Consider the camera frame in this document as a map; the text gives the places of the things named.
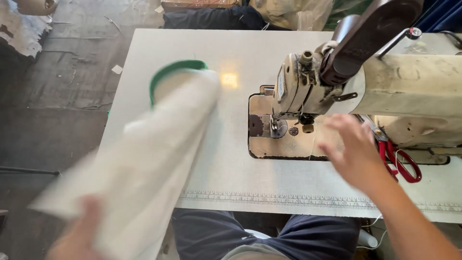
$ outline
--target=dark shorts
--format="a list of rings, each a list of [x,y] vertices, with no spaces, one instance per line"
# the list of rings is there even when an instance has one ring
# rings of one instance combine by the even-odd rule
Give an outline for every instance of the dark shorts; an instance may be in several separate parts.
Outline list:
[[[254,243],[292,260],[349,260],[360,229],[356,218],[292,215],[278,237],[260,239],[244,231],[231,213],[218,210],[174,209],[171,222],[181,260],[220,260],[236,247]]]

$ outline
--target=scissors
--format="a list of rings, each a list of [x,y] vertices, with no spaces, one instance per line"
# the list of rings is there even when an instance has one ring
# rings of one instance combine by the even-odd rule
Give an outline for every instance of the scissors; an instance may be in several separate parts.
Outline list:
[[[385,167],[387,168],[388,172],[391,176],[398,181],[396,175],[401,173],[404,179],[409,183],[416,183],[422,179],[422,172],[419,169],[419,166],[415,161],[403,150],[399,150],[398,148],[393,146],[393,143],[388,139],[387,135],[369,118],[367,115],[358,115],[361,121],[367,122],[369,128],[374,133],[374,136],[378,143],[378,153],[382,158]],[[401,164],[399,160],[395,157],[395,154],[399,154],[405,159],[412,167],[415,172],[416,177],[412,176],[409,171]],[[397,170],[392,170],[386,161],[386,157],[393,163]]]

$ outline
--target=dark fabric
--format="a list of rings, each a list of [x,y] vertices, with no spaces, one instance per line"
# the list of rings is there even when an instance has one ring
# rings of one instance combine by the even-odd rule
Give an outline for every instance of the dark fabric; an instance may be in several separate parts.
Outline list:
[[[422,17],[419,18],[415,27],[423,32],[461,32],[462,1],[425,0]]]
[[[174,209],[172,226],[180,260],[220,260],[236,247],[254,243],[269,245],[292,260],[349,260],[358,243],[360,221],[293,215],[278,237],[259,239],[227,211]]]
[[[202,8],[164,14],[164,29],[261,30],[267,24],[252,6]],[[267,30],[288,30],[275,25]]]

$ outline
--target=sewing machine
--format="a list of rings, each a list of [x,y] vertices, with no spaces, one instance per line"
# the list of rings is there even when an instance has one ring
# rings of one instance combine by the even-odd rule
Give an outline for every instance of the sewing machine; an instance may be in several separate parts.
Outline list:
[[[374,1],[337,26],[332,41],[289,54],[275,86],[249,98],[249,152],[255,158],[325,160],[315,139],[342,142],[325,114],[371,115],[422,164],[461,155],[462,56],[386,54],[407,36],[422,0]]]

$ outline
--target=blurred hand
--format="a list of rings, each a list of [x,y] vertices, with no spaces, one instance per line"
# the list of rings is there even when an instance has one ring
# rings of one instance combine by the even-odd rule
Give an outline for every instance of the blurred hand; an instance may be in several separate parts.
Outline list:
[[[101,205],[92,195],[82,198],[84,215],[68,226],[63,237],[51,247],[47,260],[103,260],[93,248],[100,221]]]
[[[377,152],[369,125],[361,125],[355,116],[348,114],[334,114],[324,125],[339,132],[345,149],[339,152],[327,142],[318,146],[350,185],[369,194],[376,184],[393,180]]]

